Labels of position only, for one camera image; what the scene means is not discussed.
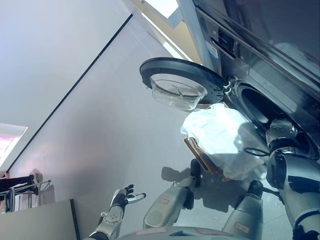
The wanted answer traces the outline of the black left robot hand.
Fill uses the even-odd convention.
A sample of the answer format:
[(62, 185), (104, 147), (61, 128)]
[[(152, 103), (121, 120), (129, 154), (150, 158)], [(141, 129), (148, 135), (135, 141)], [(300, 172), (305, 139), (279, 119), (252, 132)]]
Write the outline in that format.
[(127, 205), (135, 204), (141, 200), (144, 200), (147, 196), (146, 193), (140, 193), (134, 195), (134, 185), (130, 184), (124, 188), (117, 189), (114, 192), (114, 195), (112, 197), (111, 205), (110, 207), (121, 207), (125, 208)]

